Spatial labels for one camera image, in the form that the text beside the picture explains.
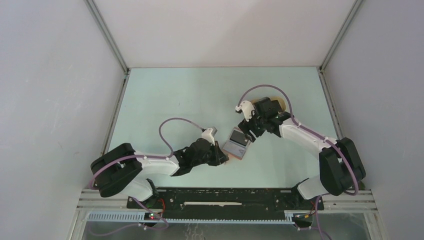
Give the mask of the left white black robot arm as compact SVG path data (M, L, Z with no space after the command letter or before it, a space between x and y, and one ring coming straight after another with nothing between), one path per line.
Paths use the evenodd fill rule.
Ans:
M159 193L151 175L178 177L200 165L220 166L229 157L218 142L199 138L190 146L175 151L171 156L142 155L130 143L123 143L90 165L92 190L103 198L117 194L138 200L145 208L156 206Z

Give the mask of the orange leather card holder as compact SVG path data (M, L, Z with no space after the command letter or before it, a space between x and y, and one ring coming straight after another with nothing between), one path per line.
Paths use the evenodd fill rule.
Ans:
M227 141L224 143L222 150L228 155L242 160L250 145L250 140L237 127L233 128Z

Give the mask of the beige oval tray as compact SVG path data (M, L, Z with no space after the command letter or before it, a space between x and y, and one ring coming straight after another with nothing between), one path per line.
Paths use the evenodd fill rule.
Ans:
M281 108L281 112L284 112L287 109L286 103L285 103L285 101L284 101L284 99L282 97L279 97L279 96L268 96L267 98L269 98L271 101L277 101L278 104L279 104L279 106L280 106L280 108ZM262 97L261 98L255 98L255 99L250 100L250 102L252 104L255 104L255 103L259 102L261 99L262 99Z

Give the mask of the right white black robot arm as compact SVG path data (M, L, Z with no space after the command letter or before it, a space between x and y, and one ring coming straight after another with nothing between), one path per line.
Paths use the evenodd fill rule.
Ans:
M274 115L254 113L243 119L238 128L251 142L268 132L298 144L317 158L319 174L298 183L290 196L295 208L304 209L312 198L318 196L339 196L343 193L355 196L359 193L359 182L366 176L366 171L351 139L322 135L302 125L288 112Z

